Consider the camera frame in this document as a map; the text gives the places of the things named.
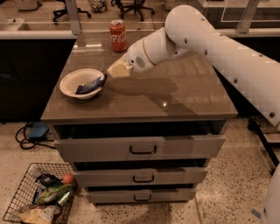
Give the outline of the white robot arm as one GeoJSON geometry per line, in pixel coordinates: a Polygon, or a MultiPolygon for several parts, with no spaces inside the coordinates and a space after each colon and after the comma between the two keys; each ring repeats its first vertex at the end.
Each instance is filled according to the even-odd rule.
{"type": "MultiPolygon", "coordinates": [[[[273,59],[216,31],[192,6],[172,9],[164,27],[138,40],[108,71],[116,77],[151,70],[166,60],[197,53],[274,126],[280,123],[279,69],[273,59]]],[[[271,178],[261,172],[263,155],[254,136],[238,132],[210,168],[199,206],[202,224],[280,224],[280,166],[271,178]]]]}

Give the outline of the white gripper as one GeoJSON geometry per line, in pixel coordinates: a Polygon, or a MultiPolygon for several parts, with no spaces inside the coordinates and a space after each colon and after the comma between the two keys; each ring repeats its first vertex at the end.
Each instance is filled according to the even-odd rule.
{"type": "Polygon", "coordinates": [[[138,73],[148,71],[154,67],[144,50],[143,39],[138,40],[129,47],[125,59],[127,62],[118,61],[108,68],[107,72],[112,78],[130,76],[132,67],[138,73]]]}

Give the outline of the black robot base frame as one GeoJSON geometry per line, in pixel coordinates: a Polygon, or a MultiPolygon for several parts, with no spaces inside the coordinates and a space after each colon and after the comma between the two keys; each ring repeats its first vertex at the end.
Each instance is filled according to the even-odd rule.
{"type": "Polygon", "coordinates": [[[272,164],[274,165],[274,168],[271,169],[270,174],[273,174],[277,168],[277,166],[279,165],[279,160],[275,154],[275,152],[272,149],[272,143],[269,143],[268,140],[266,139],[265,135],[263,134],[260,125],[258,124],[258,122],[253,119],[250,118],[248,120],[248,129],[255,132],[259,139],[261,140],[262,145],[264,146],[264,149],[266,150],[269,159],[271,160],[272,164]]]}

